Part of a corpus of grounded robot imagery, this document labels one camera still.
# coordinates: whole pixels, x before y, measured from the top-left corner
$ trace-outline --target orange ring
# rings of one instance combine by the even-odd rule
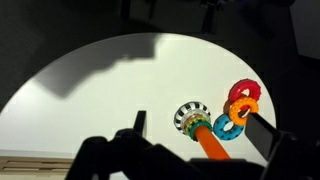
[[[248,116],[239,117],[238,112],[242,106],[248,105],[250,107],[250,113],[257,113],[259,111],[258,103],[251,97],[241,97],[237,99],[230,108],[229,117],[230,120],[237,126],[244,126],[247,123]]]

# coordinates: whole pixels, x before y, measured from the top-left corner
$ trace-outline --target floor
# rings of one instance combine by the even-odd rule
[[[60,56],[121,34],[170,32],[218,44],[250,65],[267,86],[278,128],[308,142],[317,133],[320,61],[299,56],[287,7],[224,1],[212,29],[201,32],[198,0],[133,0],[129,19],[118,0],[0,1],[0,110],[35,73]]]

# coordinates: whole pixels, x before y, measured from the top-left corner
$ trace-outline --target teal ring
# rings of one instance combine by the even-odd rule
[[[199,126],[206,126],[211,132],[212,132],[212,126],[208,121],[199,121],[195,125],[193,125],[190,129],[189,136],[192,140],[198,141],[197,138],[194,136],[194,131],[197,129]]]
[[[191,123],[188,123],[187,126],[186,126],[186,133],[189,134],[190,132],[190,129],[192,128],[192,126],[194,126],[195,124],[197,124],[198,122],[203,122],[203,121],[208,121],[205,117],[201,117],[201,118],[195,118],[197,119],[196,121],[194,122],[191,122]]]

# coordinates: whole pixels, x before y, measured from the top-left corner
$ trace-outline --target round table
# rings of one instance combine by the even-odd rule
[[[181,105],[200,101],[214,121],[223,113],[230,88],[245,78],[261,86],[259,114],[275,127],[265,85],[226,49],[177,34],[102,40],[59,58],[17,91],[0,115],[0,149],[74,157],[87,137],[111,140],[118,130],[133,127],[139,110],[146,110],[148,141],[184,160],[206,158],[199,143],[177,131],[174,114]],[[266,165],[244,133],[220,143],[232,158]]]

